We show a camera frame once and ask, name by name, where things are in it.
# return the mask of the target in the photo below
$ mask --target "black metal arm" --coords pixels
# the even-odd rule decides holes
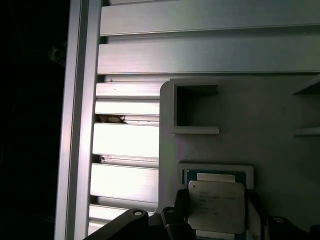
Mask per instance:
[[[247,197],[260,217],[260,240],[320,240],[320,225],[303,231],[283,217],[269,216],[256,193],[248,192]],[[195,231],[186,223],[189,201],[188,190],[181,189],[174,207],[150,217],[142,209],[130,209],[85,240],[195,240]]]

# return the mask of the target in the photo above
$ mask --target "aluminum slat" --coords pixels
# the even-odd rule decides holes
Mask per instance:
[[[106,75],[318,72],[319,42],[320,33],[313,32],[101,44],[97,71]],[[132,85],[142,91],[139,96],[145,96],[145,90],[138,86]],[[154,91],[152,96],[159,98],[159,88]],[[130,88],[124,92],[121,95],[126,98],[126,94],[134,95]]]
[[[105,224],[117,218],[127,210],[128,208],[106,207],[91,204],[89,206],[90,221],[88,235],[102,228]],[[148,215],[152,216],[153,212],[148,211]]]
[[[158,202],[158,169],[92,164],[93,196]]]
[[[96,123],[93,154],[144,158],[159,157],[159,127]]]
[[[89,220],[88,235],[93,234],[107,223],[108,221]]]
[[[161,82],[97,83],[96,97],[106,99],[159,99]]]
[[[132,157],[132,156],[115,156],[115,155],[102,155],[100,156],[102,164],[138,167],[138,168],[153,168],[159,167],[158,158],[149,157]]]
[[[159,115],[159,100],[97,99],[95,114]]]
[[[121,208],[121,209],[143,209],[149,213],[154,213],[158,207],[155,202],[134,201],[128,199],[112,198],[112,197],[97,197],[98,205]]]
[[[315,25],[320,23],[319,9],[320,1],[314,0],[172,0],[106,6],[100,35]]]

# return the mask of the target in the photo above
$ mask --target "metal frame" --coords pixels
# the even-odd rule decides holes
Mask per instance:
[[[71,0],[65,67],[55,240],[72,240],[75,233],[80,117],[85,68],[89,0]]]
[[[92,165],[94,114],[96,103],[98,46],[102,0],[90,0],[86,36],[78,176],[75,206],[74,239],[82,240],[88,235],[89,199]]]

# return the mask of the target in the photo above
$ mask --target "screw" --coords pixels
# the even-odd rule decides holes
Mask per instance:
[[[142,215],[142,211],[135,211],[133,214],[136,216],[140,216],[140,215]]]

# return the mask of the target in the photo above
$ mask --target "dark background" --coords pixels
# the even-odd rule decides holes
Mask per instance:
[[[53,239],[68,0],[5,0],[0,83],[0,239]]]

